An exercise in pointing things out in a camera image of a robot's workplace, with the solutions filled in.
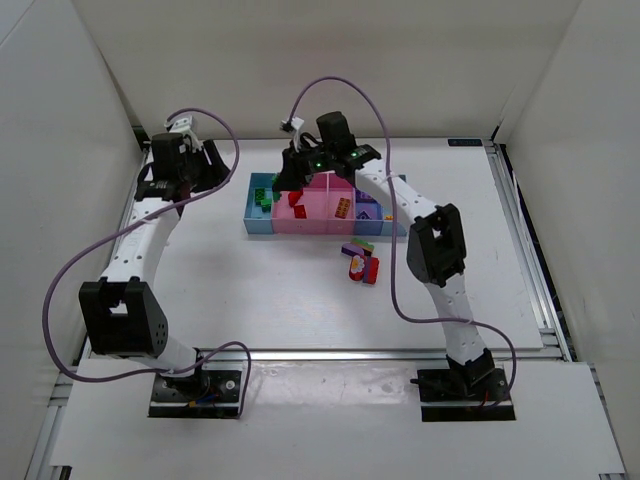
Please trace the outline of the red semicircle lego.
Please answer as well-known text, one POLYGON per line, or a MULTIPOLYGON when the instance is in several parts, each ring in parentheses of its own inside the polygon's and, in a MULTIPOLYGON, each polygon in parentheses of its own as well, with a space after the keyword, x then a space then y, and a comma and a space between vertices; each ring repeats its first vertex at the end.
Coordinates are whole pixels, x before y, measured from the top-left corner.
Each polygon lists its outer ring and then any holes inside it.
POLYGON ((300 201, 302 196, 303 196, 303 191, 302 190, 290 191, 288 193, 288 204, 289 204, 289 206, 291 208, 295 207, 297 205, 297 203, 300 201))

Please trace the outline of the green lego plate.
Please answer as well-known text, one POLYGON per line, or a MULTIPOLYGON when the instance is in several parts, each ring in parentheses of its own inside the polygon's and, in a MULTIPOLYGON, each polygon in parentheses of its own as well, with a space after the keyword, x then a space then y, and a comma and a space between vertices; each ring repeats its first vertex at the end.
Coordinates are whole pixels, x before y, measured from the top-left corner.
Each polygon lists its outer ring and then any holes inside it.
POLYGON ((274 174, 272 177, 272 202, 277 203, 281 198, 281 192, 276 188, 279 175, 274 174))

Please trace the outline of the small green lego brick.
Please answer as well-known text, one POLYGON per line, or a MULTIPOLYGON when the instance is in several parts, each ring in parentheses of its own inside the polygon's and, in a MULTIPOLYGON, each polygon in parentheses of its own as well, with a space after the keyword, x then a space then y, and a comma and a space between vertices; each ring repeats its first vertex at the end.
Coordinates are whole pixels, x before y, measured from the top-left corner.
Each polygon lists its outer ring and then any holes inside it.
POLYGON ((265 199, 260 202, 260 207, 263 212, 269 212, 272 209, 273 202, 270 199, 265 199))

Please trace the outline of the red curved lego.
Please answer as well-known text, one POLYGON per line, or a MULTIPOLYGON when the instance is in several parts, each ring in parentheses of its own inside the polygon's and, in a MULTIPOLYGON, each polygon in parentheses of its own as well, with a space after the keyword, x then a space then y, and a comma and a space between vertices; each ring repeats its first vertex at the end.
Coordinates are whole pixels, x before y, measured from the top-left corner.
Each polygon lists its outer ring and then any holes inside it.
POLYGON ((293 207, 294 217, 296 219, 306 219, 307 213, 304 205, 295 205, 293 207))

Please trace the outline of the brown lego plate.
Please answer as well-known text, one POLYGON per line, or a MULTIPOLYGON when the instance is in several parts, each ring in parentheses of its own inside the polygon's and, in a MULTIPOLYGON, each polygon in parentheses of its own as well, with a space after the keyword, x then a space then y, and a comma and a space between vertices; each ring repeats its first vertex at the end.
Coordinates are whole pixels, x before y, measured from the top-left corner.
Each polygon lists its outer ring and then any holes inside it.
POLYGON ((346 219, 351 208, 351 200, 341 197, 336 205, 334 216, 339 219, 346 219))

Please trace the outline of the lavender lego piece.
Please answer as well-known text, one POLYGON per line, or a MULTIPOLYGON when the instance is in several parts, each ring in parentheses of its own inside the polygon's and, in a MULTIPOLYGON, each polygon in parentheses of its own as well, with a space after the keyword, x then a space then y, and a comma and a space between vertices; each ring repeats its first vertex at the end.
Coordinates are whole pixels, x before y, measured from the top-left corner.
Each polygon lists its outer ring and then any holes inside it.
POLYGON ((360 190, 355 190, 355 199, 358 203, 374 202, 374 199, 370 195, 360 190))

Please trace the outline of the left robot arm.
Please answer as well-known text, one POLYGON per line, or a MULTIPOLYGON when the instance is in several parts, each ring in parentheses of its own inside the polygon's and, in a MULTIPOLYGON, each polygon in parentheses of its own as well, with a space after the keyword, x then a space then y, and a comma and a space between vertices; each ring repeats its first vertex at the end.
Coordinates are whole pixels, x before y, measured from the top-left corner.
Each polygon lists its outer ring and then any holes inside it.
POLYGON ((79 302, 95 353, 130 359, 165 377, 188 377, 197 351, 173 338, 153 293, 157 268, 184 202, 219 187, 230 173, 213 140, 192 133, 152 137, 134 202, 116 253, 79 302))

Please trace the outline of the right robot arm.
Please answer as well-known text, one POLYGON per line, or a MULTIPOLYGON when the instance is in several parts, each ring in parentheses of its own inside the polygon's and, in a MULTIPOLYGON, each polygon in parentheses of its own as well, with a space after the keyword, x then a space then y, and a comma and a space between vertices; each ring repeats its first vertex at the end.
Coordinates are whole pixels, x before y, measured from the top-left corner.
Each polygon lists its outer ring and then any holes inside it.
POLYGON ((460 212, 419 194, 388 165, 390 153, 357 144, 346 117, 339 111, 317 119, 320 138, 302 130, 303 120, 284 120, 280 129, 291 136, 273 190, 294 191, 315 175, 333 172, 392 212, 408 234, 406 262, 436 307, 443 327, 451 380, 471 390, 495 369, 486 343, 474 323, 464 279, 466 244, 460 212))

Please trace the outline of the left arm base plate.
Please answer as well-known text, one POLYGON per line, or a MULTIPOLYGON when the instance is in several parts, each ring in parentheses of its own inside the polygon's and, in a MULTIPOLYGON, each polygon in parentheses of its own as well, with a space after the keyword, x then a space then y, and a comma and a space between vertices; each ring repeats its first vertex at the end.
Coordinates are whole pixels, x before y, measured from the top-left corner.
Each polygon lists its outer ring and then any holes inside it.
POLYGON ((147 415, 157 419, 239 419, 246 373, 245 362, 214 361, 189 377, 156 375, 147 415))

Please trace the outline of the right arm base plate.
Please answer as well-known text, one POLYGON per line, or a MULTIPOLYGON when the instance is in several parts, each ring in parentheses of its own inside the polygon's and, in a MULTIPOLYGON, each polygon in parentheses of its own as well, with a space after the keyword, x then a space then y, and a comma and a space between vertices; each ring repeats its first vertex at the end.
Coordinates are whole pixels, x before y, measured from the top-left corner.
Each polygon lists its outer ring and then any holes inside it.
POLYGON ((421 369, 410 383, 418 388, 421 420, 426 423, 506 422, 516 414, 503 368, 467 388, 452 370, 421 369))

